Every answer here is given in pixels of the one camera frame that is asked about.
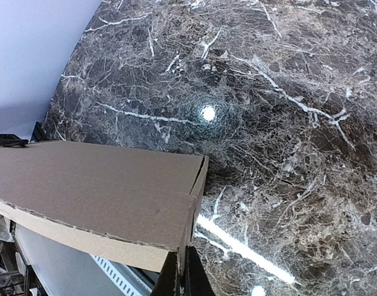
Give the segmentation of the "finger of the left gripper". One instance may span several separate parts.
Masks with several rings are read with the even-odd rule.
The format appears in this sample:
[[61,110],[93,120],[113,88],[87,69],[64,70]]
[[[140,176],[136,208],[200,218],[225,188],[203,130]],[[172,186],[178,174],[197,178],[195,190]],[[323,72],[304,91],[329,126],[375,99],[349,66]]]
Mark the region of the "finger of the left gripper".
[[0,134],[0,147],[25,147],[29,143],[27,139],[20,139],[14,134]]

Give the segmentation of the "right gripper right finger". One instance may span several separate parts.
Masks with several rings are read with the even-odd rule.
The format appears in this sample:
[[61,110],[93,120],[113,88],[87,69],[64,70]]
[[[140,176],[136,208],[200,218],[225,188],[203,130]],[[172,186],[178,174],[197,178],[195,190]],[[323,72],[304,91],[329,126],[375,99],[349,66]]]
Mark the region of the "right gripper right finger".
[[215,296],[200,256],[194,246],[186,248],[184,294],[188,296]]

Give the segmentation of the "brown cardboard box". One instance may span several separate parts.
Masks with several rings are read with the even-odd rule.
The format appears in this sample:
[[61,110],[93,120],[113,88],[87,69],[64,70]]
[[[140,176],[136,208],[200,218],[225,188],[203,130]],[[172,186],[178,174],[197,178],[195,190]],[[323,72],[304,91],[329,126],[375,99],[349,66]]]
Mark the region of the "brown cardboard box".
[[48,239],[124,265],[183,264],[207,175],[204,155],[84,142],[0,147],[0,214]]

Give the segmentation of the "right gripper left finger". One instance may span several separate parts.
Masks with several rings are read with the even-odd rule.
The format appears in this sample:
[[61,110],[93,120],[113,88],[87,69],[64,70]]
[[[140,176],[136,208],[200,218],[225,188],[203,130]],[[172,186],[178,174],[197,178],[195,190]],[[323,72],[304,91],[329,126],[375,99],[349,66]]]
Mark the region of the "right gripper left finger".
[[177,253],[169,252],[151,296],[178,296],[180,294],[179,280]]

